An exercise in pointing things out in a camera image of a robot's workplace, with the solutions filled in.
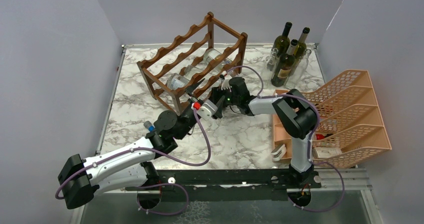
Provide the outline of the clear bottle with neck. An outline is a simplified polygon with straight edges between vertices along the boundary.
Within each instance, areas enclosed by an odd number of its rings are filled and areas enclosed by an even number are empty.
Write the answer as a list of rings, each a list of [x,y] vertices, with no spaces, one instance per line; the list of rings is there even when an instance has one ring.
[[[278,51],[279,50],[277,48],[272,48],[270,55],[268,55],[263,62],[264,64],[260,75],[263,80],[264,87],[267,87],[271,82],[276,64],[278,63]]]

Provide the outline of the green wine bottle white label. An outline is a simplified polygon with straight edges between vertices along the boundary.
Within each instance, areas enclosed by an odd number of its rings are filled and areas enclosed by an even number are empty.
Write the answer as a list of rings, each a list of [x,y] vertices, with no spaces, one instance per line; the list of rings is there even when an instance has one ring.
[[[271,79],[271,84],[275,87],[283,86],[287,79],[289,78],[289,74],[294,67],[295,56],[294,51],[298,45],[298,40],[293,39],[290,42],[290,45],[285,54],[282,54],[279,58],[279,63],[275,68],[274,75]]]

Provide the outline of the green wine bottle black cap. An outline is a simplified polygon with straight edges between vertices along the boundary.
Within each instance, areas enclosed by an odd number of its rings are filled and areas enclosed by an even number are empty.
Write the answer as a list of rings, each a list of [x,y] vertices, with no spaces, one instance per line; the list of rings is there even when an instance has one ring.
[[[279,35],[274,41],[273,49],[277,49],[277,58],[279,58],[282,54],[285,54],[290,45],[289,32],[291,28],[292,23],[286,22],[282,34]]]

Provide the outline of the green wine bottle silver cap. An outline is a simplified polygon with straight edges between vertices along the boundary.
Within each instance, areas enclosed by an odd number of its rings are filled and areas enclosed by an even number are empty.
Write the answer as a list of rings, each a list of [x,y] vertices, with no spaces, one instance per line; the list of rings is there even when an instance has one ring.
[[[306,47],[307,47],[306,46],[306,39],[307,39],[309,32],[310,32],[310,28],[305,27],[302,30],[302,33],[301,33],[301,35],[298,39],[297,48],[296,48],[295,52],[293,53],[294,57],[295,57],[295,62],[294,62],[295,65],[297,65],[305,55]]]

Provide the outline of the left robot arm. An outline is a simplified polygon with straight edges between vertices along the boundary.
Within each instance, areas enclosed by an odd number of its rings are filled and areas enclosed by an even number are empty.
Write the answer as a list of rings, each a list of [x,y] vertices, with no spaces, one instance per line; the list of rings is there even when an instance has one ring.
[[[206,165],[212,157],[212,150],[201,119],[222,117],[222,107],[227,98],[225,91],[214,87],[208,99],[199,100],[192,94],[197,86],[196,83],[185,90],[189,102],[183,112],[161,112],[154,123],[145,123],[148,133],[132,144],[85,159],[79,154],[70,156],[58,175],[59,188],[54,197],[64,200],[71,210],[87,204],[104,192],[135,186],[147,190],[158,187],[159,180],[151,161],[160,157],[192,167]],[[200,163],[190,163],[171,156],[170,153],[178,146],[176,141],[187,136],[195,125],[200,127],[206,142],[206,159]]]

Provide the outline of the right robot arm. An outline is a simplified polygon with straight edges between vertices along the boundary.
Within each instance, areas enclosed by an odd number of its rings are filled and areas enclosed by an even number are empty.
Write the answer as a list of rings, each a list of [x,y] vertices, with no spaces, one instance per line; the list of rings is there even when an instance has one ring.
[[[260,97],[250,94],[242,77],[230,79],[229,85],[229,89],[214,87],[211,90],[208,99],[218,108],[214,118],[221,118],[222,111],[228,106],[236,106],[247,116],[276,114],[291,137],[289,183],[296,188],[302,187],[314,171],[311,139],[320,121],[316,108],[297,89]]]

